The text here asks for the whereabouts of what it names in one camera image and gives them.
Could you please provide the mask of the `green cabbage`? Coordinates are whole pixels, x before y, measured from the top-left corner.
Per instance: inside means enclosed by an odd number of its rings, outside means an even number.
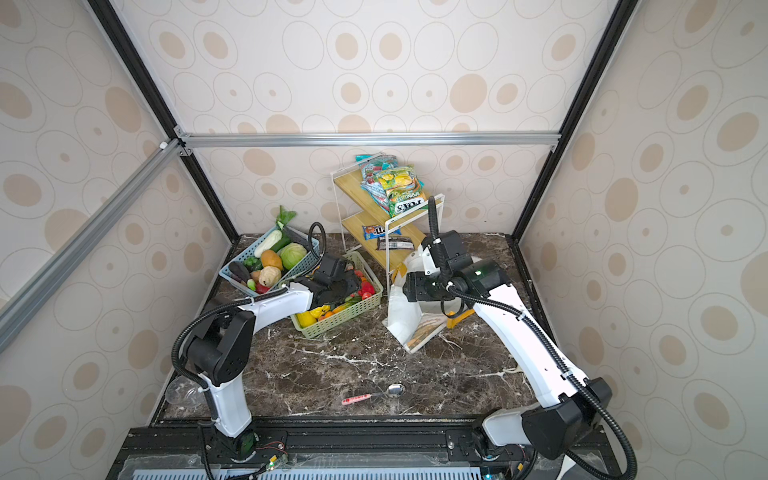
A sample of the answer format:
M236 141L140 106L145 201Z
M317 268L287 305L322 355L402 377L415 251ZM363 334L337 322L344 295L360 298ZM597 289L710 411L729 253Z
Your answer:
M307 249L296 242L291 242L282 248L278 255L281 259L283 269L289 271L296 267L307 255Z

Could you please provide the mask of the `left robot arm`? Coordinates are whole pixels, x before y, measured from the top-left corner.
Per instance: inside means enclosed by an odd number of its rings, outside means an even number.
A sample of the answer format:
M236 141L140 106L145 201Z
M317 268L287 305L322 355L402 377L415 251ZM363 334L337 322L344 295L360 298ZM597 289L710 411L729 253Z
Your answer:
M351 261L325 255L308 276L287 280L280 288L257 297L217 304L202 313L173 344L173 368L202 391L215 429L226 438L238 438L252 421L242 373L254 334L291 315L336 305L361 286Z

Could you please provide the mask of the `white grocery bag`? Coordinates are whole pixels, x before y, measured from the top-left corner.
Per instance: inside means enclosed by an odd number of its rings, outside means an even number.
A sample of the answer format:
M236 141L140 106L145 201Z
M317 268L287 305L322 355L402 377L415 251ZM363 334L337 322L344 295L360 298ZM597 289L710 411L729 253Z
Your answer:
M444 305L448 316L443 314L438 301L409 302L404 287L408 273L423 273L423 248L411 252L392 273L388 297L387 330L403 349L415 353L445 328L452 329L474 314L468 307L458 312L460 300L447 301Z

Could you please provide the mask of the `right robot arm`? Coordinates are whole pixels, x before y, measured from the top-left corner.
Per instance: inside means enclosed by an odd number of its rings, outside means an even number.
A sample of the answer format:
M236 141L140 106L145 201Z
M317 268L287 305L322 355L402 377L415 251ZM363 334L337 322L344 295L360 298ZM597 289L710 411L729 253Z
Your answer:
M422 258L424 270L406 276L407 300L461 300L501 339L536 398L527 409L501 409L486 416L480 424L479 451L487 455L512 444L528 446L544 458L568 457L590 475L607 479L609 473L573 449L606 424L626 459L620 478L635 478L634 449L607 410L610 386L602 378L589 378L559 350L530 314L507 272L492 259L473 259L455 231L428 235L422 243Z

